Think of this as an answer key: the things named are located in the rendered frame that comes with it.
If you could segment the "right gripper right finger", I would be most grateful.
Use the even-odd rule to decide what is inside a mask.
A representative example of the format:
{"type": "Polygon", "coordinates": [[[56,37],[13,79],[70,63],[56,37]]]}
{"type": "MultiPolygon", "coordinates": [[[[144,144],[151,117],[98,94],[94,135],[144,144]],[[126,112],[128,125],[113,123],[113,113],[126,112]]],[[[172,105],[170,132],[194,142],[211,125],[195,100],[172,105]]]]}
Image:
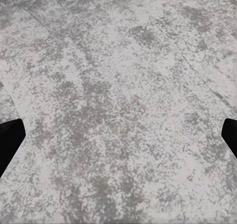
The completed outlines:
{"type": "Polygon", "coordinates": [[[237,120],[225,119],[221,133],[223,139],[237,158],[237,120]]]}

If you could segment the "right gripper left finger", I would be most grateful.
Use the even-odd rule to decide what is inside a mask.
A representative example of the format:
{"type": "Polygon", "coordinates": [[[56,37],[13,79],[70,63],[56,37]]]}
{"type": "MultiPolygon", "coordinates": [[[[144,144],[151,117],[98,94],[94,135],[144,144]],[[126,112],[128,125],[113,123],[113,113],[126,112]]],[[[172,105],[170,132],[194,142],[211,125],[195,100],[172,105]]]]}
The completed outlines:
{"type": "Polygon", "coordinates": [[[21,118],[0,124],[0,177],[26,137],[21,118]]]}

